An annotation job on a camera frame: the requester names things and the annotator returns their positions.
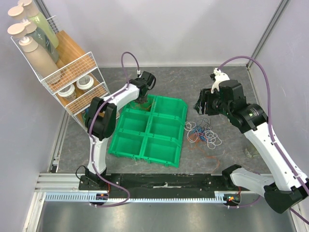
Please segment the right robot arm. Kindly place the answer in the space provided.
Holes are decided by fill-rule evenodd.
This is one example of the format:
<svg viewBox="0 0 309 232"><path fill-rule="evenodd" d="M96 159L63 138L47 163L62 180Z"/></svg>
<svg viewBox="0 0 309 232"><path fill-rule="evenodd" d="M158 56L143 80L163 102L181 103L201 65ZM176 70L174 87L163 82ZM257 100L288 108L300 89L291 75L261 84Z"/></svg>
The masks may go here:
<svg viewBox="0 0 309 232"><path fill-rule="evenodd" d="M263 108L246 102L241 83L225 80L215 89L202 89L194 109L200 115L226 116L253 144L272 174L271 177L262 176L234 164L222 172L224 189L243 187L253 191L264 197L267 204L280 214L308 197L305 190L309 186L308 176L279 142Z"/></svg>

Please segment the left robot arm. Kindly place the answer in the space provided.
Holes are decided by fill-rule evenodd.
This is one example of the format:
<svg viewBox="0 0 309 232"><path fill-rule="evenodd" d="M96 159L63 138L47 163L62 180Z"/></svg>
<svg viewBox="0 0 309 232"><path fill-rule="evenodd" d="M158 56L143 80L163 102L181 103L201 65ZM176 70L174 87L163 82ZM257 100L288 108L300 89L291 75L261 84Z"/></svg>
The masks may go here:
<svg viewBox="0 0 309 232"><path fill-rule="evenodd" d="M156 78L143 71L135 79L130 79L121 89L108 97L94 97L88 107L85 126L90 139L90 158L85 170L89 185L101 190L106 185L106 152L109 137L116 126L116 114L131 101L145 103L148 91L153 89Z"/></svg>

